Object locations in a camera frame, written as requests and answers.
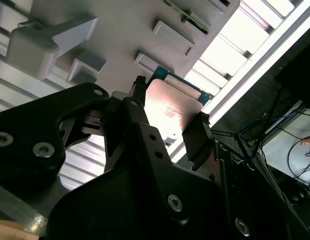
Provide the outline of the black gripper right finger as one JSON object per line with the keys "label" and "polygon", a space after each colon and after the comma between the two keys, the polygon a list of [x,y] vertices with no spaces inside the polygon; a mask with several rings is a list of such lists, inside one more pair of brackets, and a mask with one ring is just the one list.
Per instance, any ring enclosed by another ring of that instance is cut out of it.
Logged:
{"label": "black gripper right finger", "polygon": [[232,240],[250,240],[252,230],[247,220],[247,197],[241,169],[231,156],[231,150],[219,142],[209,127],[209,115],[200,112],[183,131],[187,158],[192,170],[219,187],[223,217]]}

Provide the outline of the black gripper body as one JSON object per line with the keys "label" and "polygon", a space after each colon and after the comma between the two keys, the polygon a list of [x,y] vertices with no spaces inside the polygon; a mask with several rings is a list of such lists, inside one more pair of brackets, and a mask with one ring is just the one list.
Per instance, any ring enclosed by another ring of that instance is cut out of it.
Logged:
{"label": "black gripper body", "polygon": [[182,220],[162,213],[144,174],[127,165],[66,194],[48,218],[48,240],[230,240],[222,193],[208,178],[175,166]]}

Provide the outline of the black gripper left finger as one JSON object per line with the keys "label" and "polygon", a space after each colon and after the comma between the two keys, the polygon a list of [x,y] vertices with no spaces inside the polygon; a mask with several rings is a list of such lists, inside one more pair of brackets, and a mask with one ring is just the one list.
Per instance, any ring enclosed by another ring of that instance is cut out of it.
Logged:
{"label": "black gripper left finger", "polygon": [[181,222],[181,180],[144,105],[139,76],[132,93],[109,95],[83,83],[0,112],[0,211],[15,221],[49,220],[44,189],[54,184],[66,150],[91,135],[104,136],[106,167],[127,165],[144,174],[158,209]]}

